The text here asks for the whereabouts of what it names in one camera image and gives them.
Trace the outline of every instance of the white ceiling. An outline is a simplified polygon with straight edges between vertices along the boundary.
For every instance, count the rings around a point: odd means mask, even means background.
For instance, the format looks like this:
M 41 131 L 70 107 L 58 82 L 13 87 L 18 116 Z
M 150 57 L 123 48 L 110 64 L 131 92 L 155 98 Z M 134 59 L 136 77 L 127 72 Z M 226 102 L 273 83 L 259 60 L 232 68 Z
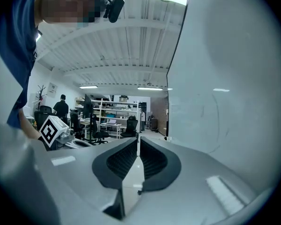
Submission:
M 77 86 L 97 85 L 96 93 L 131 95 L 148 82 L 166 89 L 184 12 L 173 2 L 125 0 L 116 23 L 100 18 L 77 29 L 43 22 L 37 61 Z

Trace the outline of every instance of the black office chair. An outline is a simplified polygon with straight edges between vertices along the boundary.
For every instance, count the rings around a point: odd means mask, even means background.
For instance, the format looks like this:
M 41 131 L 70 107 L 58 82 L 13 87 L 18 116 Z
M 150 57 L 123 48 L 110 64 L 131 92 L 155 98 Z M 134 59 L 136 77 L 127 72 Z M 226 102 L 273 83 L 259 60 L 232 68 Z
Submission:
M 81 139 L 82 138 L 82 134 L 81 134 L 82 129 L 79 124 L 78 114 L 70 113 L 70 118 L 71 118 L 71 123 L 73 124 L 75 138 Z
M 97 123 L 96 123 L 96 115 L 93 115 L 93 125 L 92 125 L 92 132 L 93 132 L 93 138 L 98 139 L 96 142 L 92 142 L 93 143 L 98 143 L 98 144 L 102 144 L 102 143 L 108 143 L 108 141 L 102 141 L 102 139 L 104 140 L 104 138 L 109 137 L 109 134 L 106 132 L 98 132 L 98 127 L 97 127 Z
M 122 137 L 136 137 L 139 138 L 139 134 L 136 132 L 136 126 L 138 121 L 134 116 L 131 116 L 127 120 L 127 128 L 126 131 L 121 133 Z
M 52 113 L 52 108 L 49 106 L 40 106 L 39 107 L 40 112 L 45 112 L 45 113 Z
M 60 120 L 62 120 L 65 124 L 69 125 L 67 122 L 67 117 L 60 117 Z
M 55 114 L 51 112 L 40 112 L 40 111 L 35 111 L 34 112 L 34 119 L 37 122 L 37 130 L 39 131 L 46 121 L 48 116 L 56 116 Z

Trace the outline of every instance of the white curved surface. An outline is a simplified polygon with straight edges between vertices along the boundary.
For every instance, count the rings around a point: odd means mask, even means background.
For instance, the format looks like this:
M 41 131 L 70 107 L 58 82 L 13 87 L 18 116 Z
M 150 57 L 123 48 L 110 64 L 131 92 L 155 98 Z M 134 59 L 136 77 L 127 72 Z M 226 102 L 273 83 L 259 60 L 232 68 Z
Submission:
M 263 0 L 189 0 L 168 73 L 172 142 L 257 192 L 281 175 L 281 27 Z

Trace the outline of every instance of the standing person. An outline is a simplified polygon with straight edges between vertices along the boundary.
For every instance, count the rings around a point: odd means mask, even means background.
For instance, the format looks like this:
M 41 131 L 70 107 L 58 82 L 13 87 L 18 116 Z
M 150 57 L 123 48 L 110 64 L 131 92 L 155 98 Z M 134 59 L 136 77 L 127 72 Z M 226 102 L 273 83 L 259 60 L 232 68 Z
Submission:
M 66 117 L 69 112 L 69 106 L 66 104 L 66 96 L 61 94 L 60 102 L 57 102 L 53 107 L 53 113 L 59 118 Z
M 141 110 L 141 130 L 145 131 L 146 115 L 143 110 Z
M 37 58 L 38 26 L 43 21 L 81 26 L 94 22 L 104 10 L 104 0 L 4 0 L 0 6 L 0 82 L 8 80 L 9 86 L 0 89 L 0 97 L 5 96 L 13 106 L 4 111 L 0 122 L 4 117 L 8 125 L 22 129 L 28 138 L 42 141 L 22 109 Z

